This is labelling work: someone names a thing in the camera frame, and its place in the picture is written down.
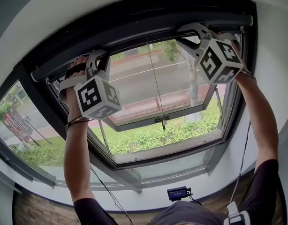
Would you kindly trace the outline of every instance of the bracelet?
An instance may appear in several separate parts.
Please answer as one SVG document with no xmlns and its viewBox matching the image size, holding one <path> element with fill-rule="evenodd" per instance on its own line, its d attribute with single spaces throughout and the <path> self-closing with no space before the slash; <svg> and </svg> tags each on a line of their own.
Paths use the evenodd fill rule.
<svg viewBox="0 0 288 225">
<path fill-rule="evenodd" d="M 88 121 L 94 120 L 94 119 L 92 119 L 92 120 L 87 119 L 87 120 L 80 121 L 80 120 L 83 119 L 83 118 L 84 118 L 84 117 L 75 118 L 75 119 L 73 119 L 72 121 L 68 122 L 68 124 L 65 126 L 65 128 L 66 128 L 66 133 L 68 132 L 68 129 L 69 129 L 69 127 L 70 127 L 72 124 L 81 123 L 81 122 L 88 122 Z"/>
<path fill-rule="evenodd" d="M 255 82 L 257 82 L 256 77 L 251 72 L 246 72 L 246 71 L 241 70 L 240 73 L 251 77 Z"/>
</svg>

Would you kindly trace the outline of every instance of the small camera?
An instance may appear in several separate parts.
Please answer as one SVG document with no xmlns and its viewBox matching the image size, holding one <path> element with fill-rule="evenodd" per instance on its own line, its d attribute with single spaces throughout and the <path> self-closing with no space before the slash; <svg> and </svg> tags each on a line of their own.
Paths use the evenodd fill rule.
<svg viewBox="0 0 288 225">
<path fill-rule="evenodd" d="M 187 188 L 186 186 L 167 189 L 167 193 L 168 193 L 169 200 L 172 202 L 179 201 L 182 198 L 193 195 L 191 193 L 191 188 Z"/>
</svg>

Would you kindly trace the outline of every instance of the road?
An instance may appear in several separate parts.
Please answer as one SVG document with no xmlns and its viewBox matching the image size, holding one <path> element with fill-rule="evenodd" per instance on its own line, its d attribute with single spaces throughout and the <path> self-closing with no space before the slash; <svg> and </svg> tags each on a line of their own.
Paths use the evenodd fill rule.
<svg viewBox="0 0 288 225">
<path fill-rule="evenodd" d="M 199 85 L 206 84 L 201 77 L 198 78 Z M 187 63 L 180 57 L 176 57 L 175 61 L 171 62 L 164 58 L 163 52 L 154 54 L 151 58 L 145 56 L 134 61 L 112 65 L 109 81 L 120 91 L 122 105 L 155 98 L 159 93 L 163 96 L 190 88 Z M 49 126 L 30 100 L 20 106 L 18 112 L 21 116 L 27 114 L 36 129 Z M 13 136 L 13 133 L 0 123 L 1 139 L 6 140 Z"/>
</svg>

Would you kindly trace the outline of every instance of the tree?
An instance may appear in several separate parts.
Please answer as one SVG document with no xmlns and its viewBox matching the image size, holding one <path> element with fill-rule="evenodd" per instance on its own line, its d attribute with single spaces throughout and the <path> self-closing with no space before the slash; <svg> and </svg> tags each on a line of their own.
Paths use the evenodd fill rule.
<svg viewBox="0 0 288 225">
<path fill-rule="evenodd" d="M 3 116 L 8 112 L 12 103 L 8 100 L 8 96 L 5 96 L 0 102 L 0 121 L 3 119 Z"/>
<path fill-rule="evenodd" d="M 175 40 L 168 40 L 164 42 L 166 45 L 166 48 L 164 50 L 165 57 L 169 59 L 170 61 L 174 62 L 175 58 L 177 57 L 177 54 L 182 56 L 185 61 L 187 62 L 189 75 L 190 75 L 190 99 L 191 99 L 191 107 L 198 105 L 198 82 L 197 82 L 197 62 L 190 54 L 188 54 L 184 50 L 179 50 L 177 47 L 177 43 Z M 189 116 L 191 121 L 194 121 L 198 118 L 198 114 L 194 113 Z"/>
</svg>

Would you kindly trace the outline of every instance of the black sleeve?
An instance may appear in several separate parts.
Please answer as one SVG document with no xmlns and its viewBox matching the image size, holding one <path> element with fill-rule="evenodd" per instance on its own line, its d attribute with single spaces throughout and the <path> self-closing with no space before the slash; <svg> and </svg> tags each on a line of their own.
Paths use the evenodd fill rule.
<svg viewBox="0 0 288 225">
<path fill-rule="evenodd" d="M 118 225 L 115 220 L 92 198 L 83 198 L 74 203 L 81 225 Z"/>
<path fill-rule="evenodd" d="M 263 162 L 241 202 L 240 210 L 247 211 L 251 225 L 271 224 L 275 211 L 279 164 L 271 159 Z"/>
</svg>

